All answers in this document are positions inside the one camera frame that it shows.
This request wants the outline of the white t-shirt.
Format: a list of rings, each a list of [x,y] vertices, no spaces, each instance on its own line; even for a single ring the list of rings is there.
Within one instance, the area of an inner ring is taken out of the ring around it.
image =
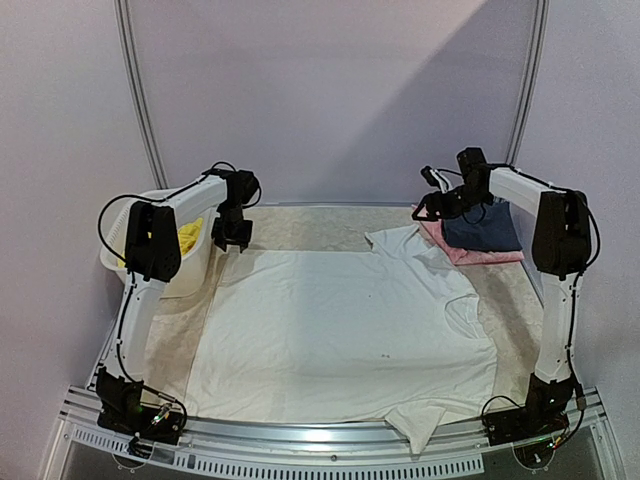
[[[438,424],[476,416],[497,352],[470,281],[417,226],[366,252],[227,257],[193,361],[198,417],[277,424],[382,419],[413,453]]]

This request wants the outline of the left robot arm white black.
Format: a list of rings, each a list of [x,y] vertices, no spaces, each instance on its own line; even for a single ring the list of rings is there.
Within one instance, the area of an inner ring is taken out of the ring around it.
[[[107,204],[131,200],[128,207],[124,252],[119,253],[98,232],[108,253],[124,262],[125,282],[121,306],[106,357],[97,370],[98,389],[107,380],[122,381],[124,387],[146,391],[165,402],[182,403],[142,379],[144,350],[156,307],[182,264],[178,227],[213,209],[210,237],[219,249],[230,246],[245,250],[251,240],[253,222],[244,211],[257,205],[262,188],[255,174],[218,162],[191,183],[152,196],[122,194]]]

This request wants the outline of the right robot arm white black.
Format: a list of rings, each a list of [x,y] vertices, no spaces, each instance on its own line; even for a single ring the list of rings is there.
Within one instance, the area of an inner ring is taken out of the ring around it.
[[[585,195],[554,186],[507,164],[486,161],[479,147],[457,155],[461,185],[425,166],[422,177],[433,187],[415,207],[417,221],[460,217],[476,205],[506,200],[535,220],[531,255],[541,275],[543,326],[540,351],[530,376],[517,427],[537,436],[564,412],[569,400],[583,395],[573,366],[573,340],[582,277],[592,255],[591,212]]]

